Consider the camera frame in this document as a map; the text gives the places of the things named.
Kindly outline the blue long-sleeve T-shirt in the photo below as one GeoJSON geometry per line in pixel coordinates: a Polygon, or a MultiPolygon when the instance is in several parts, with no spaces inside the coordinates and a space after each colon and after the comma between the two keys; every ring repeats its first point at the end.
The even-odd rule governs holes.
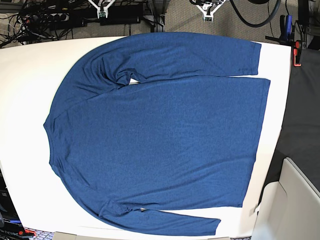
{"type": "Polygon", "coordinates": [[[44,123],[73,199],[127,231],[213,236],[178,210],[243,205],[271,82],[259,43],[188,32],[123,37],[81,57],[44,123]]]}

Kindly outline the white plastic bin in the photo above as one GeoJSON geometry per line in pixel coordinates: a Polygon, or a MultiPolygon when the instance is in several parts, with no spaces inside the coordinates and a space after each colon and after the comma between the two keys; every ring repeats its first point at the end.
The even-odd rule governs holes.
{"type": "Polygon", "coordinates": [[[290,158],[263,191],[253,240],[318,240],[320,192],[290,158]]]}

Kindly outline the red and black clamp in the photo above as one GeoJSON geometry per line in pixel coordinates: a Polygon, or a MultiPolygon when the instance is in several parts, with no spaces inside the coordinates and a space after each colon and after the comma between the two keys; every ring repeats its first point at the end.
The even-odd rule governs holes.
{"type": "Polygon", "coordinates": [[[296,40],[293,46],[293,66],[300,67],[302,64],[300,63],[301,53],[303,44],[301,40],[296,40]]]}

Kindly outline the black power strip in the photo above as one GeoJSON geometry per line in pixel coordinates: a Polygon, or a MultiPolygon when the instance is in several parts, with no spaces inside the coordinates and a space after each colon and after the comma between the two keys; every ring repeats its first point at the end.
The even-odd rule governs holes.
{"type": "Polygon", "coordinates": [[[27,15],[26,18],[28,20],[33,21],[44,21],[49,23],[55,22],[66,22],[70,19],[70,15],[68,13],[44,13],[44,14],[33,14],[27,15]]]}

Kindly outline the black and blue clamp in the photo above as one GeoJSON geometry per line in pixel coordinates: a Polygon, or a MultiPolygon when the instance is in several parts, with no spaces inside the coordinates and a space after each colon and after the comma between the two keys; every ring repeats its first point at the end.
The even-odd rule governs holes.
{"type": "Polygon", "coordinates": [[[281,15],[279,18],[279,26],[280,26],[280,36],[265,36],[266,40],[277,42],[283,46],[294,45],[294,36],[295,31],[292,31],[292,16],[291,15],[281,15]]]}

